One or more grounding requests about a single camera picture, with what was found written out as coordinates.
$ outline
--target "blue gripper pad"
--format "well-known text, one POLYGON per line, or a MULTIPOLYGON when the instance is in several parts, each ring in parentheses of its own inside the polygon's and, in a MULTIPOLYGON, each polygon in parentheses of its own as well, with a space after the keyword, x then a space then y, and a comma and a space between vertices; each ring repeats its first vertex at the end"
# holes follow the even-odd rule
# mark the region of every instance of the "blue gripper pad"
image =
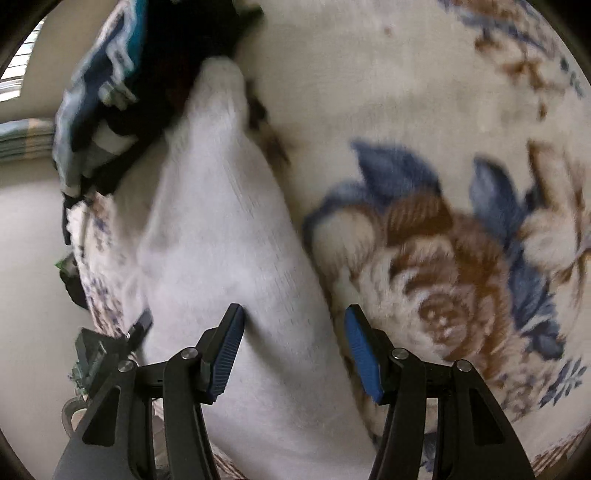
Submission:
POLYGON ((219 348, 219 353, 212 365, 212 377, 207 393, 217 398, 219 395, 224 393, 226 385, 228 384, 228 378, 234 365, 234 359, 238 353, 238 347, 244 334, 244 310, 240 305, 232 304, 226 316, 231 315, 230 325, 226 331, 226 335, 222 340, 222 344, 219 348))
POLYGON ((351 307, 345 310, 345 333, 363 389, 379 404, 384 396, 384 389, 379 379, 378 360, 351 307))

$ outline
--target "wall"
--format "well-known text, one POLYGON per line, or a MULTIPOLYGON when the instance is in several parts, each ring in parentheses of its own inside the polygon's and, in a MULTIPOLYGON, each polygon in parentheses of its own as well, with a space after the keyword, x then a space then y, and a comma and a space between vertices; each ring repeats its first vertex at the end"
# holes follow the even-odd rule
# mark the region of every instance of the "wall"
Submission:
POLYGON ((0 163, 0 429, 36 480, 51 478, 66 446, 74 340, 92 325, 54 266, 67 252, 60 219, 50 160, 0 163))
POLYGON ((54 116, 76 64, 92 46, 117 0, 63 0, 37 39, 21 96, 0 102, 0 123, 54 116))

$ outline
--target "floral blanket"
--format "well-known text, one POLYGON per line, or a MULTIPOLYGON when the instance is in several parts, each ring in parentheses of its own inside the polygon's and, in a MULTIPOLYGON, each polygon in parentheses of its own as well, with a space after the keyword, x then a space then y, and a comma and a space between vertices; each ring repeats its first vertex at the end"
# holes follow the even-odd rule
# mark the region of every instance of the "floral blanket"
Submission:
MULTIPOLYGON (((591 87, 575 59, 524 0, 260 3, 239 63, 343 356, 359 303, 423 360, 468 359, 542 473, 591 422, 591 87)), ((97 258, 116 256, 115 211, 95 202, 78 262, 110 331, 124 280, 97 258)), ((385 412, 350 376, 379 437, 385 412)), ((435 431, 431 404, 425 478, 435 431)))

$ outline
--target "window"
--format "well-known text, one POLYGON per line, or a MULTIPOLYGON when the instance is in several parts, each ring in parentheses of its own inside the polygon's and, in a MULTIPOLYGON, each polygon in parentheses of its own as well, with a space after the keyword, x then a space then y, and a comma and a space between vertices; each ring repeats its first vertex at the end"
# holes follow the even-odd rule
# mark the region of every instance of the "window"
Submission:
POLYGON ((18 49, 8 68, 0 77, 0 102, 16 98, 21 94, 22 79, 27 71, 27 64, 33 52, 33 45, 45 19, 41 20, 18 49))

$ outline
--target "striped fabric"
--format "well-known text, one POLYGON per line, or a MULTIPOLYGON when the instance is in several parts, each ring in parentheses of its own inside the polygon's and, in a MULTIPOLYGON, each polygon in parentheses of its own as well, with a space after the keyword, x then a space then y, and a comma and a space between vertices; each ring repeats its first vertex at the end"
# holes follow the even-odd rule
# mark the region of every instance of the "striped fabric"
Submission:
POLYGON ((52 119, 28 118, 0 124, 0 163, 51 157, 54 131, 52 119))

